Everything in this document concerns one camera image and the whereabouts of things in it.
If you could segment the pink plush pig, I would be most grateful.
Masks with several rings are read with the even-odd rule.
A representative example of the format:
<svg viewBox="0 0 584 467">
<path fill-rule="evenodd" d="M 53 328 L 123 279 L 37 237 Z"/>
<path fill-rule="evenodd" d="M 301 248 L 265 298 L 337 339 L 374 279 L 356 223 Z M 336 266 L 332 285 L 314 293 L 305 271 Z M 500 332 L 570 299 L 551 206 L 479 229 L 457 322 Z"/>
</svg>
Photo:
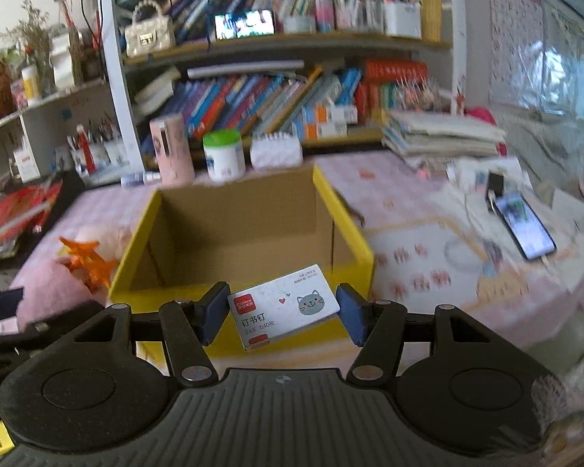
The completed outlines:
<svg viewBox="0 0 584 467">
<path fill-rule="evenodd" d="M 121 259 L 132 238 L 129 226 L 83 226 L 71 241 L 99 241 L 97 252 L 104 259 Z M 64 266 L 68 258 L 63 246 L 59 256 L 31 268 L 21 279 L 23 298 L 16 309 L 19 330 L 44 321 L 46 318 L 67 312 L 85 302 L 107 303 L 108 291 L 91 293 L 80 278 Z"/>
</svg>

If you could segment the yellow cardboard box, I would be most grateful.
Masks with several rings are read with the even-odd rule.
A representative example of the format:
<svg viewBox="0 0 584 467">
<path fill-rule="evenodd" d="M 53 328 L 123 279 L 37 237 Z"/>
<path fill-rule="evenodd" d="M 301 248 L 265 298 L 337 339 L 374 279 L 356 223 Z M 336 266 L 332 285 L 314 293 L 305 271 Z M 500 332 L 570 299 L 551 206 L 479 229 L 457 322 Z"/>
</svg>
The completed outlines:
<svg viewBox="0 0 584 467">
<path fill-rule="evenodd" d="M 154 192 L 114 276 L 109 298 L 136 313 L 232 291 L 319 265 L 331 288 L 367 296 L 375 256 L 320 168 Z"/>
</svg>

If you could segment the white pearl handbag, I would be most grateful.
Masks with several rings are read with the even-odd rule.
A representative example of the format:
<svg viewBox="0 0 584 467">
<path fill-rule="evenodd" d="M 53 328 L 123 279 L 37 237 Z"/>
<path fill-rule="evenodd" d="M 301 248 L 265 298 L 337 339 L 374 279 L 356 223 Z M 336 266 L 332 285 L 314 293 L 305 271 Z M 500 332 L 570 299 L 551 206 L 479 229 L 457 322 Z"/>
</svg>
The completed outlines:
<svg viewBox="0 0 584 467">
<path fill-rule="evenodd" d="M 141 20 L 141 11 L 152 9 L 154 15 Z M 126 55 L 134 58 L 165 51 L 176 46 L 173 20 L 162 12 L 155 0 L 141 0 L 134 8 L 132 23 L 125 29 Z"/>
</svg>

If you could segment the pink humidifier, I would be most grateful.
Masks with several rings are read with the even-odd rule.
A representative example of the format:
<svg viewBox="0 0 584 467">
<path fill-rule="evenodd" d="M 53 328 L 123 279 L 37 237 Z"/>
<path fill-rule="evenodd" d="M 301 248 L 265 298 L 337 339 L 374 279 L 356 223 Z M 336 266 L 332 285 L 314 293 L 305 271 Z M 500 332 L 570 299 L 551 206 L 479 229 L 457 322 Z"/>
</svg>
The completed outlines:
<svg viewBox="0 0 584 467">
<path fill-rule="evenodd" d="M 150 121 L 151 139 L 165 186 L 182 186 L 195 179 L 188 137 L 181 114 L 170 114 Z"/>
</svg>

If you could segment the white pen holder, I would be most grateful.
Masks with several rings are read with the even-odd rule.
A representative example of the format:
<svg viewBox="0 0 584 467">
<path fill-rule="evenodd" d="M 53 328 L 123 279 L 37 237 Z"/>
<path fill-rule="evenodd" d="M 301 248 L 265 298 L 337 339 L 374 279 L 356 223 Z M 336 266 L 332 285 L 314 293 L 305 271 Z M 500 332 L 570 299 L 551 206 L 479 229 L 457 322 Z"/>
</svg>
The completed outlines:
<svg viewBox="0 0 584 467">
<path fill-rule="evenodd" d="M 127 163 L 127 153 L 122 139 L 90 142 L 88 148 L 96 169 Z"/>
</svg>

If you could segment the stack of papers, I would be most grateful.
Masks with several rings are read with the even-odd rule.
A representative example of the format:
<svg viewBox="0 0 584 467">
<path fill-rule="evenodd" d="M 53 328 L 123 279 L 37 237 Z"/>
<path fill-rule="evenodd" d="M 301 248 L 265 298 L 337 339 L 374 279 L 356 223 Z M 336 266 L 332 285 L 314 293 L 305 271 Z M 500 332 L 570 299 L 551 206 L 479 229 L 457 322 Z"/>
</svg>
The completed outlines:
<svg viewBox="0 0 584 467">
<path fill-rule="evenodd" d="M 392 111 L 383 120 L 384 146 L 403 158 L 496 156 L 507 137 L 497 125 L 467 115 Z"/>
</svg>

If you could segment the orange toy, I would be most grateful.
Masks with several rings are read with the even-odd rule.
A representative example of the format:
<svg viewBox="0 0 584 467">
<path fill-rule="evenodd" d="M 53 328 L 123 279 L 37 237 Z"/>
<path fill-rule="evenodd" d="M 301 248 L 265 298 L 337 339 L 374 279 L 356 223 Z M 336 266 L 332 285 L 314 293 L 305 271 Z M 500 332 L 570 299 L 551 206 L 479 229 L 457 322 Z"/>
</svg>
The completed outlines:
<svg viewBox="0 0 584 467">
<path fill-rule="evenodd" d="M 104 259 L 98 252 L 99 241 L 80 242 L 60 237 L 59 241 L 66 250 L 67 262 L 64 266 L 83 284 L 91 293 L 111 288 L 111 279 L 119 266 L 117 259 Z"/>
</svg>

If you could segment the white staple box with cat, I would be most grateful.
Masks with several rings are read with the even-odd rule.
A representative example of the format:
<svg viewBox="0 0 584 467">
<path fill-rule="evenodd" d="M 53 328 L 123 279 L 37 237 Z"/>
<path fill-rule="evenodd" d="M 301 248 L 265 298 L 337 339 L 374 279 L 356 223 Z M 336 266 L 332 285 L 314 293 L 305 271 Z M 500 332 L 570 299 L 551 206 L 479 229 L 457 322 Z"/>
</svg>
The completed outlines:
<svg viewBox="0 0 584 467">
<path fill-rule="evenodd" d="M 319 265 L 233 293 L 228 302 L 246 351 L 328 321 L 339 312 Z"/>
</svg>

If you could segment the white bookshelf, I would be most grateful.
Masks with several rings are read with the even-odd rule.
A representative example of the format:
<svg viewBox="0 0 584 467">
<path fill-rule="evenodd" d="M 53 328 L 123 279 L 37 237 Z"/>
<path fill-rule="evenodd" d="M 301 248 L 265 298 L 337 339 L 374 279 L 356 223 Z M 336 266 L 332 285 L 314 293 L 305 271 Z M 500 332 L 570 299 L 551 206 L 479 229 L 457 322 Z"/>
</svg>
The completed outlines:
<svg viewBox="0 0 584 467">
<path fill-rule="evenodd" d="M 219 63 L 272 60 L 276 56 L 302 59 L 309 64 L 316 63 L 323 51 L 330 56 L 336 53 L 378 56 L 409 51 L 417 53 L 425 61 L 434 59 L 433 65 L 440 73 L 452 76 L 452 86 L 449 89 L 440 89 L 440 96 L 450 102 L 452 114 L 464 112 L 467 70 L 465 0 L 448 0 L 442 4 L 441 12 L 452 19 L 452 39 L 443 42 L 349 31 L 275 34 L 213 43 L 199 39 L 135 58 L 127 58 L 120 51 L 117 20 L 127 18 L 129 12 L 123 9 L 119 0 L 99 0 L 99 11 L 108 85 L 129 165 L 136 171 L 142 171 L 144 164 L 126 76 L 148 68 L 162 68 L 179 63 L 203 65 L 210 60 Z"/>
</svg>

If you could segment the spray bottle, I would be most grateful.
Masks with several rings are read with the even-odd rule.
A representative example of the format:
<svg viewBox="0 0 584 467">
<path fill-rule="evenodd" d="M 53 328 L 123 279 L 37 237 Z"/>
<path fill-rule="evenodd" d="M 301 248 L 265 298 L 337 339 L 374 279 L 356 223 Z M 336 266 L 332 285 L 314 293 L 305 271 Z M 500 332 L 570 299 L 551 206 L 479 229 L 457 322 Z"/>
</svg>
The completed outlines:
<svg viewBox="0 0 584 467">
<path fill-rule="evenodd" d="M 159 172 L 138 172 L 127 174 L 121 177 L 120 183 L 123 188 L 148 186 L 149 184 L 161 183 L 161 174 Z"/>
</svg>

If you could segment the white jar green lid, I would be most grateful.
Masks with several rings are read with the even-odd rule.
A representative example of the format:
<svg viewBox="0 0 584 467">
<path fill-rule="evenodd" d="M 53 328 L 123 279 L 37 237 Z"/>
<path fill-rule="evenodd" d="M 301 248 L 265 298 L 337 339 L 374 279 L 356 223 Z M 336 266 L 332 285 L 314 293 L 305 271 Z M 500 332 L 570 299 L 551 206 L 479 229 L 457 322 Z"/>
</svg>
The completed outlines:
<svg viewBox="0 0 584 467">
<path fill-rule="evenodd" d="M 217 130 L 203 136 L 206 169 L 214 183 L 228 183 L 246 173 L 243 141 L 236 129 Z"/>
</svg>

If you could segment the white quilted pouch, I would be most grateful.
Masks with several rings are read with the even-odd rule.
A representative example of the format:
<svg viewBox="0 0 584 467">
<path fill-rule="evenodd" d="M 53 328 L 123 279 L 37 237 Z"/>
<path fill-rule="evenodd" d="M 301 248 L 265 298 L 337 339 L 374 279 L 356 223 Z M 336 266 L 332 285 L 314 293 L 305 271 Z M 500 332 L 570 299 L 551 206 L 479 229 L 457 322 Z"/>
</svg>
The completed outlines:
<svg viewBox="0 0 584 467">
<path fill-rule="evenodd" d="M 252 139 L 251 165 L 255 170 L 292 169 L 303 161 L 303 148 L 292 134 L 276 132 Z"/>
</svg>

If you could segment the red decoration packet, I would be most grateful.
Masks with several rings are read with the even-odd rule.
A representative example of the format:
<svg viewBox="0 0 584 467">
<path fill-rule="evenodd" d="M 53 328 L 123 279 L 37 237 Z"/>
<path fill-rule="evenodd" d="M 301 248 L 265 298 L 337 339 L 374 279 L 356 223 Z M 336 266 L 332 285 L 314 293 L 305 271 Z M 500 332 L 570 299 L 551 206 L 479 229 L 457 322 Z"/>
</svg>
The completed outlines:
<svg viewBox="0 0 584 467">
<path fill-rule="evenodd" d="M 19 243 L 42 231 L 63 187 L 55 183 L 25 186 L 0 199 L 0 258 L 19 250 Z"/>
</svg>

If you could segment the smartphone on table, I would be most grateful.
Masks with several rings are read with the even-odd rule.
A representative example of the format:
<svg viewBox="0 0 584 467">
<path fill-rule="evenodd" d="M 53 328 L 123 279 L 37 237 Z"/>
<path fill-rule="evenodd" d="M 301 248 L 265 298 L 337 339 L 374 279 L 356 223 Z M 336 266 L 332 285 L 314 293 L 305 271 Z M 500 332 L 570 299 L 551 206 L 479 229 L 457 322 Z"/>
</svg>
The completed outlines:
<svg viewBox="0 0 584 467">
<path fill-rule="evenodd" d="M 494 207 L 525 260 L 533 262 L 556 252 L 550 232 L 520 192 L 497 197 Z"/>
</svg>

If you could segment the phone on shelf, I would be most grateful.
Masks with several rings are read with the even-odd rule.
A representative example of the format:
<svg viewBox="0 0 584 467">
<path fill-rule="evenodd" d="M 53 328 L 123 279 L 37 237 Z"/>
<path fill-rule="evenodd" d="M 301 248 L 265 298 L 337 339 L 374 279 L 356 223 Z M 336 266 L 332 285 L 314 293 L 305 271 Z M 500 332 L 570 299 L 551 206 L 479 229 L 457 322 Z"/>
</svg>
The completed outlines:
<svg viewBox="0 0 584 467">
<path fill-rule="evenodd" d="M 220 14 L 214 18 L 215 39 L 232 40 L 275 34 L 275 23 L 269 10 Z"/>
</svg>

